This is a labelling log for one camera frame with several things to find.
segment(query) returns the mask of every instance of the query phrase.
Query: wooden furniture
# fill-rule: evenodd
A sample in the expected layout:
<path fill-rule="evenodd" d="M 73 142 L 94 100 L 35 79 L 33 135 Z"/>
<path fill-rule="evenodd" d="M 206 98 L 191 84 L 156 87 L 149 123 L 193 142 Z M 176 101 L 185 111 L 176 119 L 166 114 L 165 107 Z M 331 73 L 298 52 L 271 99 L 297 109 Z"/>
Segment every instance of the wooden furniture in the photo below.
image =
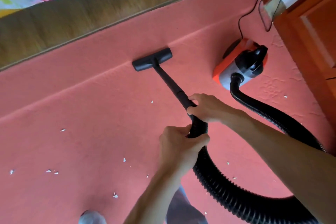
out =
<path fill-rule="evenodd" d="M 0 18 L 0 70 L 178 0 L 54 0 Z"/>
<path fill-rule="evenodd" d="M 300 0 L 275 27 L 332 127 L 336 128 L 336 0 Z"/>

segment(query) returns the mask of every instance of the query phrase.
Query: vacuum nozzle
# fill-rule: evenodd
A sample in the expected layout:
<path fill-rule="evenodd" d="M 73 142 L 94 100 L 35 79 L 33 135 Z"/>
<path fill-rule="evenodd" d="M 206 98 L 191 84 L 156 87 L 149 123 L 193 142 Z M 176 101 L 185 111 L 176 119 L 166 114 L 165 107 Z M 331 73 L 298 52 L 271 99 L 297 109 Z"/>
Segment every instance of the vacuum nozzle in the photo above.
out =
<path fill-rule="evenodd" d="M 173 57 L 173 54 L 171 53 L 170 48 L 165 48 L 143 58 L 134 60 L 132 65 L 134 69 L 139 72 L 151 67 L 158 66 L 159 64 L 169 60 L 171 57 Z"/>

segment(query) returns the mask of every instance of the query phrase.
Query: wooden cabinet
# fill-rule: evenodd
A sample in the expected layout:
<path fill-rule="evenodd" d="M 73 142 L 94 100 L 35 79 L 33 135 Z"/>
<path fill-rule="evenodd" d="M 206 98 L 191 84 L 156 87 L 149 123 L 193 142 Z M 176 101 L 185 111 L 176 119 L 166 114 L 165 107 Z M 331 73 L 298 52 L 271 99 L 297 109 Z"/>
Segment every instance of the wooden cabinet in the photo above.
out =
<path fill-rule="evenodd" d="M 326 118 L 336 129 L 336 0 L 304 0 L 274 21 Z"/>

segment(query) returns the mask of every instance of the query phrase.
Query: pants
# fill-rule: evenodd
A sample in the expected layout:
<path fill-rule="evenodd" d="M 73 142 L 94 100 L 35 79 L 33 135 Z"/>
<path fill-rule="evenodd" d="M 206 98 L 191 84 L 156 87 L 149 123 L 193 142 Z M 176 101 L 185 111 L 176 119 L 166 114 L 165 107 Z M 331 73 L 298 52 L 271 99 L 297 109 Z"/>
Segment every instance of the pants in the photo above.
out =
<path fill-rule="evenodd" d="M 182 186 L 175 192 L 166 215 L 167 224 L 208 224 L 205 216 L 193 207 Z M 78 224 L 106 224 L 105 218 L 94 211 L 85 211 Z"/>

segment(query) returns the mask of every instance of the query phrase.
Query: vacuum cleaner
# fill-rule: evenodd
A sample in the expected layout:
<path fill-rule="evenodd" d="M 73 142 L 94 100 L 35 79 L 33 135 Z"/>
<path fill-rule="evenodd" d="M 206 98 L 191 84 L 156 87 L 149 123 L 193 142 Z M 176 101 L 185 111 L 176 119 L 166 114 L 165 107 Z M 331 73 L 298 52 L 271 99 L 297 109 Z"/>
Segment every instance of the vacuum cleaner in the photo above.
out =
<path fill-rule="evenodd" d="M 216 66 L 213 79 L 230 91 L 239 103 L 270 121 L 290 137 L 324 151 L 317 139 L 289 115 L 242 93 L 239 87 L 262 73 L 267 61 L 267 47 L 250 39 L 238 39 L 224 53 Z M 197 106 L 160 67 L 172 57 L 170 48 L 132 62 L 136 71 L 154 68 L 182 106 Z M 189 115 L 192 127 L 188 138 L 208 132 L 208 124 Z M 199 154 L 193 170 L 204 188 L 232 214 L 253 224 L 318 224 L 314 216 L 294 197 L 270 198 L 238 187 L 226 178 L 212 162 L 207 147 Z"/>

